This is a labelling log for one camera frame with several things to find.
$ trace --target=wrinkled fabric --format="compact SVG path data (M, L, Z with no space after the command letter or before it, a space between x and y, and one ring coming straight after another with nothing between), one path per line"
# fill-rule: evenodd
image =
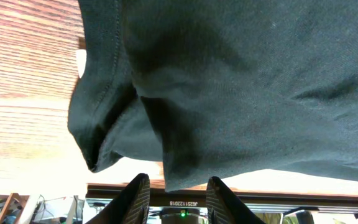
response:
M261 169L358 181L358 1L79 0L68 129L166 190Z

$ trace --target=wooden table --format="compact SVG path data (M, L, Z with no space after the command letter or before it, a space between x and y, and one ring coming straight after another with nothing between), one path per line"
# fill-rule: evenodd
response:
M67 130L83 37L75 0L0 0L0 194L81 194L85 183L122 185L139 172L164 187L159 162L124 158L98 174L87 170ZM134 169L139 163L146 170ZM249 192L358 196L358 182L274 170L225 182Z

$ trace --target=black cloth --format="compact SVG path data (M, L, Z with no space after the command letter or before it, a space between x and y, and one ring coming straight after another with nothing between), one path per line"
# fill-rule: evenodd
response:
M358 1L79 0L68 128L167 190L261 169L358 181Z

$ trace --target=wood grain surface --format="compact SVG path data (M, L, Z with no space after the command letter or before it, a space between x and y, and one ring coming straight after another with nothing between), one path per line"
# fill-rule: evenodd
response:
M67 130L83 38L75 0L0 0L0 194L83 194L86 183L122 185L139 172L164 187L159 162L123 158L98 174L87 170ZM275 170L224 181L249 192L358 196L358 182Z

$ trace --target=printed serial number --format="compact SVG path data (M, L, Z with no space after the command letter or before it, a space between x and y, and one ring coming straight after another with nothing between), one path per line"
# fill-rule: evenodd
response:
M198 202L174 202L170 201L170 206L197 207Z

